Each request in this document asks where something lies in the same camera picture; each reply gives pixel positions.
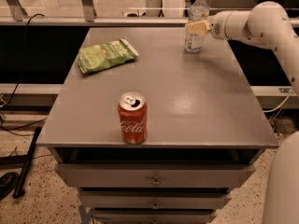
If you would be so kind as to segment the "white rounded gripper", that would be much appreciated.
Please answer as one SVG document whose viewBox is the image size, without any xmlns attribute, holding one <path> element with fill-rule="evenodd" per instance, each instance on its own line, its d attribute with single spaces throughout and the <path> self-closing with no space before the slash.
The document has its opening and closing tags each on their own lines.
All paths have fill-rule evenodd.
<svg viewBox="0 0 299 224">
<path fill-rule="evenodd" d="M 231 40 L 226 32 L 226 23 L 233 14 L 232 10 L 222 11 L 210 16 L 207 21 L 193 21 L 185 25 L 189 34 L 206 36 L 210 31 L 211 35 L 220 40 Z"/>
</svg>

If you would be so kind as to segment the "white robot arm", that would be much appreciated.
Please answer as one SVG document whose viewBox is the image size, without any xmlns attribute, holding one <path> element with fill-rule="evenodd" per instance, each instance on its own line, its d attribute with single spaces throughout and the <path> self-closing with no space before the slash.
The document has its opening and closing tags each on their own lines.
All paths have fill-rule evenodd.
<svg viewBox="0 0 299 224">
<path fill-rule="evenodd" d="M 299 96 L 299 37 L 280 4 L 266 1 L 250 11 L 222 11 L 207 21 L 189 22 L 185 29 L 272 50 Z M 299 224 L 299 132 L 280 144 L 272 161 L 263 224 Z"/>
</svg>

